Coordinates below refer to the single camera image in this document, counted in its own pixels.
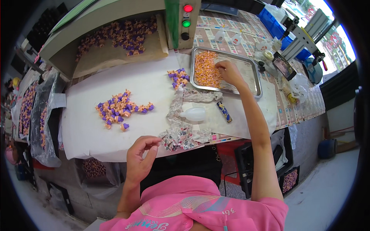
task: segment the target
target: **blue plastic crate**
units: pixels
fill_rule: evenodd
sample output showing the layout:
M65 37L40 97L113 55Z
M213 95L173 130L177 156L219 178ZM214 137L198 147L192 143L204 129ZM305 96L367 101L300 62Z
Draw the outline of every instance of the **blue plastic crate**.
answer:
M261 22L265 25L265 27L270 32L270 34L272 35L272 37L276 37L278 39L281 39L281 37L283 36L285 30L283 29L283 27L281 27L281 25L275 19L275 17L272 16L272 14L270 14L270 12L268 10L266 10L266 8L263 8L262 11L261 11L261 13L259 13L259 15L257 15L257 16L259 17L259 19L261 20ZM291 44L291 42L293 42L293 40L290 37L285 37L282 40L281 50L285 50L285 48L287 48L289 46L289 44ZM311 53L306 48L304 48L296 56L296 58L299 59L299 60L301 60L301 61L304 61L310 55L311 55Z

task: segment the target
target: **woman's right hand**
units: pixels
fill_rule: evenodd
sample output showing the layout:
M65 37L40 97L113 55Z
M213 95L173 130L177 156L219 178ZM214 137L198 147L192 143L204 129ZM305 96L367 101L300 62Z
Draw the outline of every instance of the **woman's right hand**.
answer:
M232 62L225 60L216 63L215 67L220 71L222 78L229 84L234 85L235 87L245 84L245 81L240 74L238 68Z

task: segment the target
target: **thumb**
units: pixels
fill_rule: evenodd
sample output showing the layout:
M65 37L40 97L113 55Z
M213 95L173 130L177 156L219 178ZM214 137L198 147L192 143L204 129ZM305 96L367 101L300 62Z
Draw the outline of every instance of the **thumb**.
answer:
M142 161L143 165L145 166L152 166L153 165L153 162L157 156L157 153L158 153L158 146L156 145L153 145L148 153L147 153L147 156L144 158L144 160Z
M219 68L218 68L218 71L220 72L220 74L221 74L222 76L224 76L224 75L226 74L226 70L225 70L225 69L223 69L222 67L219 67Z

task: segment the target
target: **glue bottle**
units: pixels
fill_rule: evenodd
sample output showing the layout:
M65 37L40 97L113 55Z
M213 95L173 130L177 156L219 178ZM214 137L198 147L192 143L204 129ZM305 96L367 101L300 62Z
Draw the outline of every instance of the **glue bottle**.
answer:
M231 42L234 46L237 46L240 44L240 42L242 41L242 30L240 30L240 33L237 33L235 34L232 38L231 38Z
M225 33L225 25L223 25L215 35L216 42L221 42L225 38Z
M202 107L189 108L185 112L181 112L180 116L191 121L202 121L206 119L206 109Z

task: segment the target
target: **pile of small orange pieces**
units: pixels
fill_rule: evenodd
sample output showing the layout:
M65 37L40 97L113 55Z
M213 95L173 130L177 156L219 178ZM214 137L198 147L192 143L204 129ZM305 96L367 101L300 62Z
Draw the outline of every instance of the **pile of small orange pieces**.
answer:
M217 58L217 53L213 51L204 51L195 56L195 79L200 86L220 88L222 76L215 67L214 58Z

